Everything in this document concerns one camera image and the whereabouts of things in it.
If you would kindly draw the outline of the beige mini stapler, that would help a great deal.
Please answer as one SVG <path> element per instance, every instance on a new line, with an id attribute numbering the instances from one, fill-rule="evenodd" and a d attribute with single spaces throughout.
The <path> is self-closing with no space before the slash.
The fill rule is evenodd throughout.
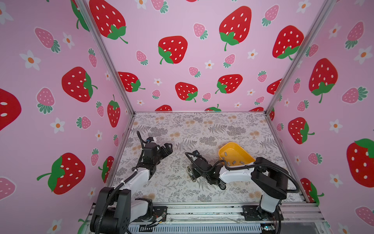
<path id="1" fill-rule="evenodd" d="M 188 175 L 190 177 L 190 179 L 193 181 L 193 182 L 196 182 L 196 177 L 194 176 L 194 173 L 191 169 L 190 166 L 187 166 L 187 172 L 188 172 Z"/>

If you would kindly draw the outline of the black stapler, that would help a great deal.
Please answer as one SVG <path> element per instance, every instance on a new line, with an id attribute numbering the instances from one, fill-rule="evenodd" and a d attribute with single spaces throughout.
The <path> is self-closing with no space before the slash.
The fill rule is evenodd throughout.
<path id="1" fill-rule="evenodd" d="M 217 185 L 223 191 L 226 189 L 226 184 L 220 179 L 212 179 L 211 182 L 212 182 L 212 185 Z"/>

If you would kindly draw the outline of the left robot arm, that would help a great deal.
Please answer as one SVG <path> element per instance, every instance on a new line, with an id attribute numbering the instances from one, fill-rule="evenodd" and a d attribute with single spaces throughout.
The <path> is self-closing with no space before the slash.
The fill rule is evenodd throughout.
<path id="1" fill-rule="evenodd" d="M 139 131 L 137 136 L 141 143 L 137 165 L 119 185 L 100 190 L 90 223 L 92 233 L 125 234 L 130 223 L 136 219 L 153 217 L 153 201 L 144 198 L 132 201 L 132 193 L 153 177 L 161 160 L 173 153 L 173 146 L 171 143 L 159 145 L 154 137 L 144 140 Z"/>

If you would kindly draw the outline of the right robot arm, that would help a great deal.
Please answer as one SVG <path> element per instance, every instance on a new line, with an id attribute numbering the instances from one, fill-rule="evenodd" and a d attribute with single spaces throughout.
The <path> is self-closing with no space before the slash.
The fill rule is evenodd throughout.
<path id="1" fill-rule="evenodd" d="M 287 170 L 262 157 L 250 164 L 229 166 L 226 160 L 211 165 L 198 151 L 186 152 L 185 155 L 191 162 L 188 173 L 192 181 L 203 177 L 210 185 L 217 185 L 221 190 L 225 190 L 231 182 L 254 182 L 263 191 L 259 212 L 274 213 L 287 194 L 298 194 L 301 190 L 299 183 Z"/>

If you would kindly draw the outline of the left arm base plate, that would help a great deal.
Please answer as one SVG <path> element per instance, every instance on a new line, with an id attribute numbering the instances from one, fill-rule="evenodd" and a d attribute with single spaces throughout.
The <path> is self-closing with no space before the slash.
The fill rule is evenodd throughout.
<path id="1" fill-rule="evenodd" d="M 157 218 L 162 218 L 160 221 L 165 222 L 167 219 L 167 206 L 154 206 L 151 213 L 143 216 L 137 216 L 134 209 L 131 210 L 131 222 L 154 222 Z"/>

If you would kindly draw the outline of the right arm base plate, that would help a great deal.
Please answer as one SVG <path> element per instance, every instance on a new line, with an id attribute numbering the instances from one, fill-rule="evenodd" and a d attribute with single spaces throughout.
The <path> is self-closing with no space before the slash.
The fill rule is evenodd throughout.
<path id="1" fill-rule="evenodd" d="M 276 207 L 275 212 L 270 213 L 263 211 L 260 206 L 245 205 L 242 207 L 241 215 L 246 221 L 283 221 L 283 215 L 279 206 Z"/>

